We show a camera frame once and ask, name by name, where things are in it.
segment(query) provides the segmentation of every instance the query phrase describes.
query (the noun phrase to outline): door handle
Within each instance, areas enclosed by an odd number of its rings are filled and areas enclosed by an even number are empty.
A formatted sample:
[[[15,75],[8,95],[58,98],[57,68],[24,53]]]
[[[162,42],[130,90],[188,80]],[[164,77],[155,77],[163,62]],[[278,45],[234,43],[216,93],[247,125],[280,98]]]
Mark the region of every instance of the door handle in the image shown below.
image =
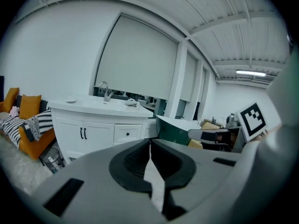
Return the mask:
[[[81,139],[83,139],[83,136],[82,136],[82,128],[80,128],[80,135],[81,135]]]
[[[85,139],[87,139],[85,131],[86,131],[86,128],[84,128],[84,137],[85,137]]]

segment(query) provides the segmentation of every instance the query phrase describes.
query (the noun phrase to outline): white ceiling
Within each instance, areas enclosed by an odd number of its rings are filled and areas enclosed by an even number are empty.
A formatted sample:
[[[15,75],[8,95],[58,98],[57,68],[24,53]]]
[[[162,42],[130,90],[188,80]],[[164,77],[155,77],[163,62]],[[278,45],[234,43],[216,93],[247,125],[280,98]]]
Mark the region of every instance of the white ceiling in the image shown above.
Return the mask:
[[[31,13],[49,1],[55,0],[29,0],[19,14]],[[174,20],[207,58],[221,83],[266,88],[289,57],[285,24],[269,0],[131,1],[150,5]],[[236,76],[236,69],[264,71],[268,76]]]

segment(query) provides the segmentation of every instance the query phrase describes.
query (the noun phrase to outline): white pillar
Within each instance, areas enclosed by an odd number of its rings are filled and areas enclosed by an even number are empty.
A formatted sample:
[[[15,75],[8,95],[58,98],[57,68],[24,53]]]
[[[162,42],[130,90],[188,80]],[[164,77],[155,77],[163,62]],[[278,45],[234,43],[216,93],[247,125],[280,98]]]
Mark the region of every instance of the white pillar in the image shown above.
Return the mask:
[[[184,119],[185,120],[193,120],[194,113],[196,110],[196,105],[198,103],[200,86],[201,86],[201,79],[202,79],[202,69],[203,69],[203,62],[202,60],[198,60],[196,64],[196,74],[195,74],[195,81],[193,92],[191,95],[190,102],[186,103],[185,111],[184,111]]]
[[[172,77],[170,94],[164,113],[164,116],[169,118],[176,117],[178,102],[179,98],[181,97],[181,91],[184,82],[186,59],[187,41],[183,40],[178,44],[177,58]]]

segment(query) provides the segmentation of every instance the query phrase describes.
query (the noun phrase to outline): pink plush toy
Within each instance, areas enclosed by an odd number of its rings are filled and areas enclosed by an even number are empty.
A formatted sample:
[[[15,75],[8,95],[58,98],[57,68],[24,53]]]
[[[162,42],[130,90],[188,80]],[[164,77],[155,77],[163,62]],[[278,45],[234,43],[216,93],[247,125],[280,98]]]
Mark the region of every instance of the pink plush toy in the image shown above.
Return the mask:
[[[13,117],[13,118],[19,116],[19,110],[20,110],[19,107],[13,106],[13,108],[11,109],[11,111],[9,113],[10,116]]]

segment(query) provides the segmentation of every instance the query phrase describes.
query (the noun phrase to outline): orange sofa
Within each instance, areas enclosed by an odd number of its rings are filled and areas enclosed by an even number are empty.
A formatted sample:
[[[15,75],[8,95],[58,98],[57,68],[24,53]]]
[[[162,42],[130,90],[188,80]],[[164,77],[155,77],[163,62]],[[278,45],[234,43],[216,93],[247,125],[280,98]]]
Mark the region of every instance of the orange sofa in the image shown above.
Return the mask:
[[[1,115],[2,117],[7,115],[6,112],[3,112],[3,103],[4,102],[0,102],[0,122],[1,122]],[[21,105],[20,95],[17,96],[14,105],[20,107]],[[46,105],[47,105],[47,101],[42,100],[40,106],[40,113],[46,109]],[[19,141],[19,149],[27,153],[30,156],[30,158],[33,160],[37,160],[42,154],[42,152],[46,149],[46,147],[55,140],[55,133],[53,128],[48,130],[46,133],[44,133],[40,137],[39,141],[33,141],[33,142],[29,141],[23,127],[20,127],[20,125],[18,125],[18,132],[21,137]],[[12,139],[12,137],[9,134],[7,135],[3,130],[1,130],[0,133],[5,135],[6,138],[10,140]]]

